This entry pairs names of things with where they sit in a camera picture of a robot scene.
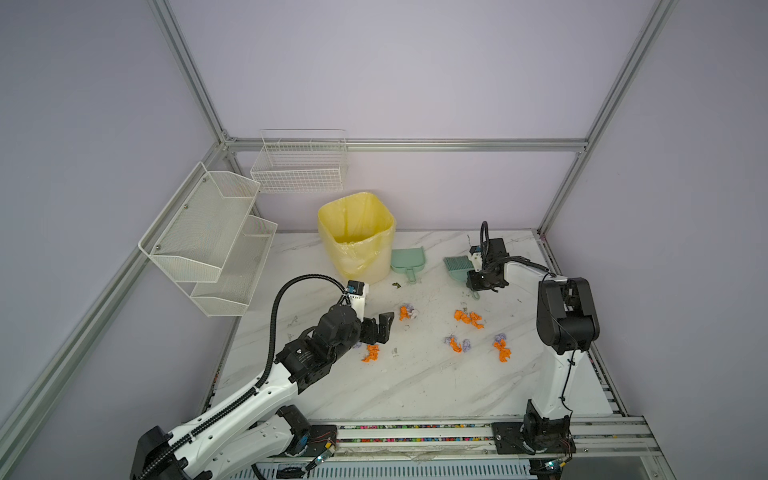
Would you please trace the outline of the green hand brush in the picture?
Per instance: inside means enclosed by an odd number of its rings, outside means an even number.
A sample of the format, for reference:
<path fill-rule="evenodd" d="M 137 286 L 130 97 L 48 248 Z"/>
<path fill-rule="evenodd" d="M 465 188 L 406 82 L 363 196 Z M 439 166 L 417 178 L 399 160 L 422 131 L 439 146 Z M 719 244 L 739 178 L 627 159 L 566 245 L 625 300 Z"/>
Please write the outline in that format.
<path fill-rule="evenodd" d="M 444 257 L 443 263 L 449 276 L 468 290 L 473 299 L 479 300 L 479 293 L 471 290 L 467 286 L 468 273 L 474 270 L 471 260 L 467 256 L 453 256 Z"/>

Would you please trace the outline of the green plastic dustpan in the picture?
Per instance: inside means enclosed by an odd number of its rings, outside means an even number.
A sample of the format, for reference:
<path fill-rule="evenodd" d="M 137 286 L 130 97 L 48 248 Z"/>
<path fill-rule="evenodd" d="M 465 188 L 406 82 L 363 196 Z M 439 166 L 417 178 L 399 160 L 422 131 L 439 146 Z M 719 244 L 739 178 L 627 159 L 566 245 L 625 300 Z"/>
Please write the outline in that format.
<path fill-rule="evenodd" d="M 416 274 L 426 265 L 423 247 L 393 249 L 391 252 L 390 268 L 393 272 L 405 275 L 409 284 L 417 282 Z"/>

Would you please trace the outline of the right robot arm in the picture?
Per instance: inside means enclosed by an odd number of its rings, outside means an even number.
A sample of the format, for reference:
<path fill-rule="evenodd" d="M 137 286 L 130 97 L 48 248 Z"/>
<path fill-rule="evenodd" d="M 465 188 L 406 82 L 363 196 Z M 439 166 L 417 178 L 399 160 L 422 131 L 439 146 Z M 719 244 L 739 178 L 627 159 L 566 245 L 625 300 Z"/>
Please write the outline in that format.
<path fill-rule="evenodd" d="M 534 288 L 535 327 L 544 346 L 538 386 L 527 400 L 523 419 L 492 425 L 497 452 L 570 457 L 575 444 L 569 396 L 579 363 L 600 334 L 589 282 L 510 254 L 501 238 L 490 235 L 486 221 L 481 223 L 479 243 L 470 248 L 468 258 L 472 269 L 466 275 L 466 286 L 473 292 L 497 293 L 512 285 Z"/>

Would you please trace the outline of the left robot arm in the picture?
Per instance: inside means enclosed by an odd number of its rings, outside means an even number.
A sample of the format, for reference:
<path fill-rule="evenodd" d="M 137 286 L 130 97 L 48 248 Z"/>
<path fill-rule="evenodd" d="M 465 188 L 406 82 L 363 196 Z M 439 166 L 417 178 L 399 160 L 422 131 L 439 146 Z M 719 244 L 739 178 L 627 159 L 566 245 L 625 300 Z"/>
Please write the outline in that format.
<path fill-rule="evenodd" d="M 294 285 L 331 283 L 341 293 L 318 323 L 283 348 L 277 346 L 280 303 Z M 317 273 L 286 282 L 273 301 L 266 364 L 253 380 L 218 405 L 170 431 L 155 426 L 138 440 L 132 479 L 219 479 L 272 455 L 296 455 L 310 439 L 310 424 L 294 400 L 326 377 L 357 344 L 388 342 L 395 315 L 364 314 L 368 287 Z"/>

